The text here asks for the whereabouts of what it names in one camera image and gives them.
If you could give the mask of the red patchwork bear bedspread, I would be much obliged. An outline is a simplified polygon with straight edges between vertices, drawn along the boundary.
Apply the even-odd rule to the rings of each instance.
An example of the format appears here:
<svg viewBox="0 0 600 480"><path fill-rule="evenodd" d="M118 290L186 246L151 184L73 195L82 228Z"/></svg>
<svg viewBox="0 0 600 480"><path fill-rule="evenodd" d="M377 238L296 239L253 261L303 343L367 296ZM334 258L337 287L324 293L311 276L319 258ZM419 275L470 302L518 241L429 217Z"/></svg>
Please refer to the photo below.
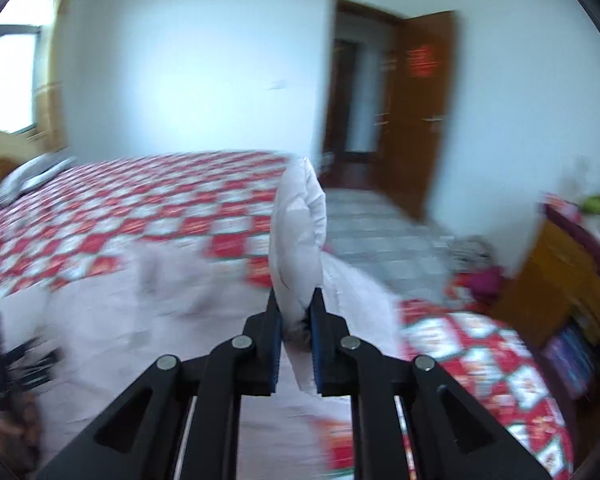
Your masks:
<svg viewBox="0 0 600 480"><path fill-rule="evenodd" d="M52 292L124 267L134 243L180 243L246 283L271 285L264 243L288 160L265 152L117 159L76 166L0 212L0 300ZM326 250L400 302L400 357L429 351L555 479L573 444L544 373L519 335L453 307L444 234L374 192L326 195Z"/></svg>

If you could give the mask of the striped grey pillow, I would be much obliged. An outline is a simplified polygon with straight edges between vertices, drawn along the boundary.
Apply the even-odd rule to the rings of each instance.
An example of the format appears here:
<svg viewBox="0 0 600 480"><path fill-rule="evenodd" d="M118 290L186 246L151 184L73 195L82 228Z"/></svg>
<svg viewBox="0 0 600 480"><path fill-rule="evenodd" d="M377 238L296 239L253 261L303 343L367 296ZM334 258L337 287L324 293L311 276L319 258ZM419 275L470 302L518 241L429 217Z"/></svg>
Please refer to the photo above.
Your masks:
<svg viewBox="0 0 600 480"><path fill-rule="evenodd" d="M45 153L30 159L12 171L0 183L0 207L15 203L20 196L42 188L65 170L70 169L76 158L61 153Z"/></svg>

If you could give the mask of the pile of clothes on floor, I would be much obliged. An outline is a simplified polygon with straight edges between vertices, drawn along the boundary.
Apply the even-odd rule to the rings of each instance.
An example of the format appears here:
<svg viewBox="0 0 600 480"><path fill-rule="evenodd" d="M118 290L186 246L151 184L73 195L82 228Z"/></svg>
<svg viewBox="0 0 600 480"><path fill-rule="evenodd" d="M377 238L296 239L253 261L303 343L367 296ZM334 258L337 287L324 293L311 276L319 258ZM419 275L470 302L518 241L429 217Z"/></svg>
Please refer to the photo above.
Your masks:
<svg viewBox="0 0 600 480"><path fill-rule="evenodd" d="M507 281L493 246L481 236L454 238L448 256L451 276L445 287L446 298L477 311L490 309Z"/></svg>

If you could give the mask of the wooden dresser desk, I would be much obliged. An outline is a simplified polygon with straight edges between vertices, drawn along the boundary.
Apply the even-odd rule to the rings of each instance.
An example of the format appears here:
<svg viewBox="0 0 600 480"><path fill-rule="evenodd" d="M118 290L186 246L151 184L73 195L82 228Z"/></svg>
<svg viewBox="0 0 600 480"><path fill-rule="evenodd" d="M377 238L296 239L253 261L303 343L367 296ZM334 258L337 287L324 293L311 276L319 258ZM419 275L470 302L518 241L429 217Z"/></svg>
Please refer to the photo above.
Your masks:
<svg viewBox="0 0 600 480"><path fill-rule="evenodd" d="M585 227L578 206L550 195L518 273L507 283L491 315L513 327L540 358L557 387L558 405L573 437L576 462L600 447L600 241ZM571 400L542 349L567 323L576 323L591 345L598 372L585 396Z"/></svg>

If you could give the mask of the brown wooden door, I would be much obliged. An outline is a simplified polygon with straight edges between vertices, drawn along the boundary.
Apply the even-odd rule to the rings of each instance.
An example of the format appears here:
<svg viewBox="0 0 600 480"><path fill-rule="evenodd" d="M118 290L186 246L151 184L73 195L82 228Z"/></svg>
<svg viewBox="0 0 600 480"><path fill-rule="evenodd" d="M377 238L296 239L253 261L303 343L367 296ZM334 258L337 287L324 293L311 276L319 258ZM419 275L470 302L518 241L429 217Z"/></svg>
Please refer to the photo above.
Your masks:
<svg viewBox="0 0 600 480"><path fill-rule="evenodd" d="M443 129L431 133L422 118L448 114L455 77L458 19L454 11L408 18L396 36L388 125L382 137L382 182L389 196L414 219L425 217L437 169ZM407 51L432 44L440 64L434 76L413 78Z"/></svg>

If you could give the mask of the window with frame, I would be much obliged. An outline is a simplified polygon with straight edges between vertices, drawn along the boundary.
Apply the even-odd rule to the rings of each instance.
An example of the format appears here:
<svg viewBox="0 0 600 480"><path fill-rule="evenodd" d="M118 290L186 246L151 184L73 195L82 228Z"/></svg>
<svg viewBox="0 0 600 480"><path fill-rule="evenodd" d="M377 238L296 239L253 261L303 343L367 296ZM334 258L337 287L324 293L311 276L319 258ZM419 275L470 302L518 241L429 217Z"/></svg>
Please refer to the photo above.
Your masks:
<svg viewBox="0 0 600 480"><path fill-rule="evenodd" d="M0 12L0 131L35 126L34 87L43 27L52 0L9 0Z"/></svg>

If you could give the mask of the beige puffer coat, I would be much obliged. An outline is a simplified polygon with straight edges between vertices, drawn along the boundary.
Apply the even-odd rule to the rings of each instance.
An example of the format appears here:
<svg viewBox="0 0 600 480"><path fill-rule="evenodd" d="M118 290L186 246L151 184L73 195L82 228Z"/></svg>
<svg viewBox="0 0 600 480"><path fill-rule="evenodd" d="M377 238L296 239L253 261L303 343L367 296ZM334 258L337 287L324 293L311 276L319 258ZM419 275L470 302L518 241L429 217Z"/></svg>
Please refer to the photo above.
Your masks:
<svg viewBox="0 0 600 480"><path fill-rule="evenodd" d="M180 243L134 243L121 271L52 292L34 286L0 300L4 347L32 342L24 358L43 376L0 410L0 457L34 478L159 356L196 358L238 333L268 297L282 308L284 351L270 398L245 400L238 476L349 479L350 403L315 389L308 307L319 289L329 313L388 356L400 352L398 297L326 252L326 197L299 158L277 185L264 246L271 285L246 283Z"/></svg>

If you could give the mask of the red paper door decoration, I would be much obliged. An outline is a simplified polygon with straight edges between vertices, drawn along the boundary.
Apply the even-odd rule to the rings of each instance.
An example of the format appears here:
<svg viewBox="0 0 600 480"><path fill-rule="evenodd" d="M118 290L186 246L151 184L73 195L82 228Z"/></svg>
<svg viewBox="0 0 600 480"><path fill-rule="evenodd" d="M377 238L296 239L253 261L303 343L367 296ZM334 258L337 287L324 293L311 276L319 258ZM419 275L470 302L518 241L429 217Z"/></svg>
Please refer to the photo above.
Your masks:
<svg viewBox="0 0 600 480"><path fill-rule="evenodd" d="M407 68L413 78L434 76L440 64L432 44L422 44L406 54Z"/></svg>

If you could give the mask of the yellow curtain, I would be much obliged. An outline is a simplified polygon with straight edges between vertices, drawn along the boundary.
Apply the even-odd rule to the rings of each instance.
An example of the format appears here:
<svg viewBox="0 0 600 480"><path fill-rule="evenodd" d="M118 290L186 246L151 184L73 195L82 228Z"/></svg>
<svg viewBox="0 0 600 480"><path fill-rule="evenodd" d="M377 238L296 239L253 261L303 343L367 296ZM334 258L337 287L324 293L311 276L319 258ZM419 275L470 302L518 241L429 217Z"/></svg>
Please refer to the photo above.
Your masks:
<svg viewBox="0 0 600 480"><path fill-rule="evenodd" d="M68 145L59 64L60 36L68 14L69 0L50 0L50 3L50 21L41 28L38 45L38 79L33 89L36 122L33 139L46 151L57 152Z"/></svg>

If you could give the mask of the wooden headboard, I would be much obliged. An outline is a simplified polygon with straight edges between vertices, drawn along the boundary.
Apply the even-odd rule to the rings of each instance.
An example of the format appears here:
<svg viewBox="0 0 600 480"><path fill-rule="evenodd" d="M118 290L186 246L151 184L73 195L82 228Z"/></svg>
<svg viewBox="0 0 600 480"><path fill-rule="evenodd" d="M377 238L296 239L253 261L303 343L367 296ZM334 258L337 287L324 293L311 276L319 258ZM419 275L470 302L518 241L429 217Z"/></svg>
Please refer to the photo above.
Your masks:
<svg viewBox="0 0 600 480"><path fill-rule="evenodd" d="M22 134L0 131L0 183L12 171L44 152L43 143Z"/></svg>

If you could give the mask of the purple storage box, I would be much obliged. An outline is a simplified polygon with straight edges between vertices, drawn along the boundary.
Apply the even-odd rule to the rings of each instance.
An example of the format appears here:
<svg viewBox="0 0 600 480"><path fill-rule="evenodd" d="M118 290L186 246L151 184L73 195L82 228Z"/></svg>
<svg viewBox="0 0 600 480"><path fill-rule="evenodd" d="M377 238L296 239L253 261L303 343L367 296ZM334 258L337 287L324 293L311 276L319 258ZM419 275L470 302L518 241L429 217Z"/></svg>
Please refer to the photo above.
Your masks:
<svg viewBox="0 0 600 480"><path fill-rule="evenodd" d="M542 349L571 400L585 396L592 387L598 363L591 345L576 323L567 323Z"/></svg>

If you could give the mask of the white wall switch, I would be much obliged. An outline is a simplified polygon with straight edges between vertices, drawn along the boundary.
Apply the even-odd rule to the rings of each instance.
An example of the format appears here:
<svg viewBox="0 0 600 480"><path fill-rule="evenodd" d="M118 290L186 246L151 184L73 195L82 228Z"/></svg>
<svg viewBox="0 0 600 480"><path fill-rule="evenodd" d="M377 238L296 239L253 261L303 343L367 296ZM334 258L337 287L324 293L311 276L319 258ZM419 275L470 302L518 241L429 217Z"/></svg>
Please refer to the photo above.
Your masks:
<svg viewBox="0 0 600 480"><path fill-rule="evenodd" d="M271 90L284 90L288 86L286 79L279 79L272 83Z"/></svg>

